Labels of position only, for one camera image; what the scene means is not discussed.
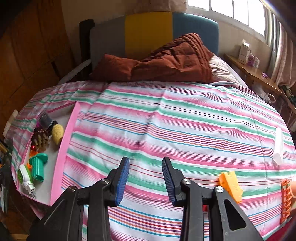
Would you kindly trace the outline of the green plastic spool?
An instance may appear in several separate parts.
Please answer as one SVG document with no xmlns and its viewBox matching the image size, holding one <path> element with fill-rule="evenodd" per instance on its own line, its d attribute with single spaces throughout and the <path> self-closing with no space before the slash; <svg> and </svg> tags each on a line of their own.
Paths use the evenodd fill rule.
<svg viewBox="0 0 296 241">
<path fill-rule="evenodd" d="M 45 153 L 36 154 L 29 159 L 29 164 L 32 166 L 32 178 L 43 182 L 45 180 L 44 166 L 48 162 L 48 155 Z"/>
</svg>

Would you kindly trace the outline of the green white plug device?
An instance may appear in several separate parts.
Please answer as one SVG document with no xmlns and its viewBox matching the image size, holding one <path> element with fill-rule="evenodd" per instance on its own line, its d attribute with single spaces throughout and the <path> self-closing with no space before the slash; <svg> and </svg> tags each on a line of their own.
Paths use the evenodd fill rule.
<svg viewBox="0 0 296 241">
<path fill-rule="evenodd" d="M 32 174 L 29 168 L 24 164 L 21 164 L 19 166 L 18 180 L 20 184 L 23 186 L 23 188 L 27 190 L 28 194 L 33 198 L 36 198 L 36 192 L 35 192 L 36 188 L 33 184 Z"/>
</svg>

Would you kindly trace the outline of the orange plastic grid piece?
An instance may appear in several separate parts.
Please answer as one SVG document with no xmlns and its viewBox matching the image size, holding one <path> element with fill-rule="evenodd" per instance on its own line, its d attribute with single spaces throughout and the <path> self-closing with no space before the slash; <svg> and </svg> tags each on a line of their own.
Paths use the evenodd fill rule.
<svg viewBox="0 0 296 241">
<path fill-rule="evenodd" d="M 281 183 L 281 217 L 280 224 L 284 223 L 290 216 L 291 205 L 292 205 L 292 194 L 290 189 L 290 180 L 285 179 Z"/>
</svg>

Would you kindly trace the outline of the yellow orange plastic toy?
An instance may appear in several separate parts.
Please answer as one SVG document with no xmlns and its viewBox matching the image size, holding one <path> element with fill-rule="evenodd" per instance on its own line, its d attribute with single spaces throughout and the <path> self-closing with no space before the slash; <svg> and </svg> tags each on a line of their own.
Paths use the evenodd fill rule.
<svg viewBox="0 0 296 241">
<path fill-rule="evenodd" d="M 34 151 L 34 150 L 30 150 L 30 153 L 29 153 L 29 159 L 35 155 L 37 155 L 39 152 L 37 151 Z M 29 170 L 31 171 L 32 170 L 32 165 L 30 164 L 30 161 L 27 162 L 27 167 L 29 168 Z"/>
</svg>

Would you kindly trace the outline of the red plastic toy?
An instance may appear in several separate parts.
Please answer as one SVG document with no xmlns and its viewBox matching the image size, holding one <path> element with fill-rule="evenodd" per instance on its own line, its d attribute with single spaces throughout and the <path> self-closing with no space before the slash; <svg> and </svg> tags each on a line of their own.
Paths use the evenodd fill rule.
<svg viewBox="0 0 296 241">
<path fill-rule="evenodd" d="M 37 151 L 37 147 L 35 145 L 31 145 L 31 150 Z"/>
</svg>

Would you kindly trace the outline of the white plastic tube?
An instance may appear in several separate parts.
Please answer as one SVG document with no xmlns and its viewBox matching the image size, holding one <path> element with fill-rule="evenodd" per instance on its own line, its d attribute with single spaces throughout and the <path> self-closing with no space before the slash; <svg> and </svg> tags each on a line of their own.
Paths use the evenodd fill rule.
<svg viewBox="0 0 296 241">
<path fill-rule="evenodd" d="M 275 131 L 275 142 L 273 149 L 273 161 L 280 166 L 283 163 L 284 139 L 283 132 L 280 127 Z"/>
</svg>

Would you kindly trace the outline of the yellow perforated plastic toy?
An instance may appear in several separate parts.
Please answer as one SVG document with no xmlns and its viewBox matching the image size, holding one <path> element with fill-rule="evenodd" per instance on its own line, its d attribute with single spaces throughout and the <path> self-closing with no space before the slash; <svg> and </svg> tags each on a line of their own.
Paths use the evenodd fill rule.
<svg viewBox="0 0 296 241">
<path fill-rule="evenodd" d="M 64 135 L 64 128 L 60 124 L 56 124 L 52 128 L 52 140 L 56 145 L 59 145 Z"/>
</svg>

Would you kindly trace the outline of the striped bed sheet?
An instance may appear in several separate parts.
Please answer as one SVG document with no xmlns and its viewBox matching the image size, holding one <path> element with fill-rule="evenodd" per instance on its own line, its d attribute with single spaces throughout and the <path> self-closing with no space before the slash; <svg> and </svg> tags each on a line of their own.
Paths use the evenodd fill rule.
<svg viewBox="0 0 296 241">
<path fill-rule="evenodd" d="M 61 189 L 93 185 L 130 160 L 122 202 L 109 209 L 113 240 L 178 240 L 183 210 L 172 206 L 162 159 L 200 186 L 213 188 L 234 171 L 240 207 L 263 239 L 281 228 L 281 183 L 295 176 L 295 146 L 280 114 L 241 85 L 218 82 L 67 83 L 42 90 L 12 123 L 13 173 L 41 111 L 78 102 Z M 273 161 L 276 128 L 283 163 Z"/>
</svg>

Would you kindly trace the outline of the pink shallow box tray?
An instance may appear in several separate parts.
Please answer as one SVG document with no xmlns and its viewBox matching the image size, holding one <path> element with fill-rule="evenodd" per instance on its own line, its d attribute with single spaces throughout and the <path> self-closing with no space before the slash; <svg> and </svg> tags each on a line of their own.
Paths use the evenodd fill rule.
<svg viewBox="0 0 296 241">
<path fill-rule="evenodd" d="M 67 149 L 79 112 L 80 104 L 78 102 L 65 104 L 48 111 L 49 116 L 63 126 L 64 136 L 60 145 L 55 145 L 53 141 L 50 141 L 49 147 L 45 150 L 49 159 L 44 168 L 45 180 L 43 182 L 34 182 L 36 198 L 29 195 L 28 191 L 20 183 L 17 183 L 16 189 L 20 194 L 48 206 L 53 205 L 61 195 Z"/>
</svg>

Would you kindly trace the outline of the wooden bedside shelf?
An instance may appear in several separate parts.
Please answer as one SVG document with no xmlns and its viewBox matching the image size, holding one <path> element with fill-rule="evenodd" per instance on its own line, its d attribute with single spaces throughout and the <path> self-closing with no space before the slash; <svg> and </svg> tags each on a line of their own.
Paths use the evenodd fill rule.
<svg viewBox="0 0 296 241">
<path fill-rule="evenodd" d="M 295 106 L 289 101 L 285 93 L 269 77 L 263 77 L 262 71 L 254 67 L 244 65 L 240 63 L 237 58 L 228 54 L 224 54 L 224 60 L 229 64 L 235 65 L 247 76 L 248 79 L 250 79 L 250 81 L 257 82 L 274 93 L 281 95 L 291 109 L 292 113 L 295 114 Z"/>
</svg>

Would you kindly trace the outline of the beige curtain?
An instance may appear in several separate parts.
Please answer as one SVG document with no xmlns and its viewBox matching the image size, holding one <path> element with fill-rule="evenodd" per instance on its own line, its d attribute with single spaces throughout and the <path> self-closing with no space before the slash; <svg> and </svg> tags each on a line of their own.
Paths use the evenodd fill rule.
<svg viewBox="0 0 296 241">
<path fill-rule="evenodd" d="M 295 85 L 295 44 L 280 24 L 280 39 L 271 80 L 277 86 L 291 88 Z"/>
</svg>

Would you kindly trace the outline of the purple box on shelf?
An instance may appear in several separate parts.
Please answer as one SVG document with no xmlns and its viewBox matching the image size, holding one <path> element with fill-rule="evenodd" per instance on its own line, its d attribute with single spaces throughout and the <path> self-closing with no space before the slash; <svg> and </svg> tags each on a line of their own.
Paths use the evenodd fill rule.
<svg viewBox="0 0 296 241">
<path fill-rule="evenodd" d="M 258 68 L 260 64 L 260 59 L 257 58 L 254 54 L 248 55 L 247 65 L 253 68 Z"/>
</svg>

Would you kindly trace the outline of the white box on shelf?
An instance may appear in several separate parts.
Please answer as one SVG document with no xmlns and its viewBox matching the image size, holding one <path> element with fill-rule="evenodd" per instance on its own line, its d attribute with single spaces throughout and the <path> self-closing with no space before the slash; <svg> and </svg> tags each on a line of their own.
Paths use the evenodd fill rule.
<svg viewBox="0 0 296 241">
<path fill-rule="evenodd" d="M 250 52 L 251 52 L 250 44 L 243 39 L 240 46 L 240 52 L 238 55 L 238 62 L 242 64 L 246 64 L 248 61 Z"/>
</svg>

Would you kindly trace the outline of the rust brown quilt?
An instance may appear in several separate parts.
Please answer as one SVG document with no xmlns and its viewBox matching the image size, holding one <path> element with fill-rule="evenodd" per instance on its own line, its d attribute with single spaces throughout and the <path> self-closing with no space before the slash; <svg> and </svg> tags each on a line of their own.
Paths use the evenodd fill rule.
<svg viewBox="0 0 296 241">
<path fill-rule="evenodd" d="M 139 60 L 104 54 L 91 75 L 96 81 L 213 82 L 210 60 L 214 54 L 196 33 L 172 40 Z"/>
</svg>

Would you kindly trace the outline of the grey yellow blue headboard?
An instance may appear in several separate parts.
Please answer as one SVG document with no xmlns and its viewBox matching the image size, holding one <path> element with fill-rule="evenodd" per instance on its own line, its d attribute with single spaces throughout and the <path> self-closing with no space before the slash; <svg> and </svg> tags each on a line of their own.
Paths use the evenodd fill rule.
<svg viewBox="0 0 296 241">
<path fill-rule="evenodd" d="M 96 67 L 104 54 L 141 60 L 188 33 L 197 33 L 204 45 L 218 54 L 217 22 L 185 13 L 152 12 L 121 16 L 95 25 L 90 31 L 91 62 Z"/>
</svg>

